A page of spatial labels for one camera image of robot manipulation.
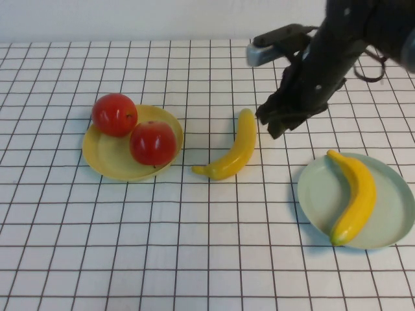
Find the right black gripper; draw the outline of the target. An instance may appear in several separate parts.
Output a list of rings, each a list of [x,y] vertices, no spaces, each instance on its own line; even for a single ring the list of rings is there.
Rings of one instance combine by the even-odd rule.
[[[327,20],[306,48],[294,74],[255,113],[273,139],[295,130],[307,118],[327,109],[327,102],[341,87],[343,79],[366,43]]]

